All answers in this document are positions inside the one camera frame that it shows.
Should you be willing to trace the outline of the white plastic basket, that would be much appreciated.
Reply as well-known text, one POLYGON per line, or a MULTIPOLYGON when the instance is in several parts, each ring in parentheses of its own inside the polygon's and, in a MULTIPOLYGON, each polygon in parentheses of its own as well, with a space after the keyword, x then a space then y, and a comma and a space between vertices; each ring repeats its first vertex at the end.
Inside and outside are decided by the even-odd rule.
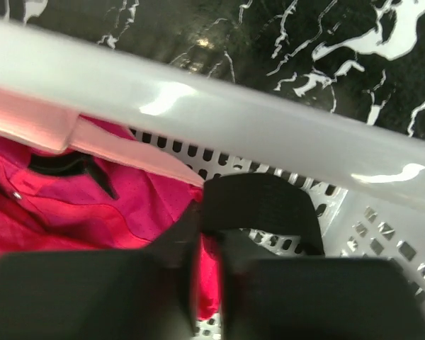
POLYGON ((425 142, 0 19, 0 87, 339 189, 330 255, 393 256, 425 311, 425 142))

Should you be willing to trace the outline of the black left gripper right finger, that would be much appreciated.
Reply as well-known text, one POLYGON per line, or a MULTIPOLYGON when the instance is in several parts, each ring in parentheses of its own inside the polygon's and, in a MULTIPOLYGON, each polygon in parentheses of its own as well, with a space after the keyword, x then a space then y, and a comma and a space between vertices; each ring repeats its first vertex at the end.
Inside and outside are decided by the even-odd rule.
POLYGON ((282 257, 238 229, 210 230, 223 339, 425 339, 401 270, 378 258, 282 257))

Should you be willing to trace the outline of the red mesh cap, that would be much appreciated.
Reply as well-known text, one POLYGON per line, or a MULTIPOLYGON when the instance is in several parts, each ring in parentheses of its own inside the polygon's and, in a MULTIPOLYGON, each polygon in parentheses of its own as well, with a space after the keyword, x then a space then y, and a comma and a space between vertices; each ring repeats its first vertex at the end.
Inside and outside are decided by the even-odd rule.
POLYGON ((0 256, 146 246, 202 200, 203 184, 126 127, 0 118, 0 256))

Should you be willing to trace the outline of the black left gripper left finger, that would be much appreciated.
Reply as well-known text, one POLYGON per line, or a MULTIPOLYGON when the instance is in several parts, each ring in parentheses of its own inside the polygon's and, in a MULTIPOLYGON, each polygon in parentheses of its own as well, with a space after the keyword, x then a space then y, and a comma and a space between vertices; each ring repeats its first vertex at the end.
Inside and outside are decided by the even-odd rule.
POLYGON ((199 209, 134 250, 0 258, 0 339, 189 339, 196 326, 199 209))

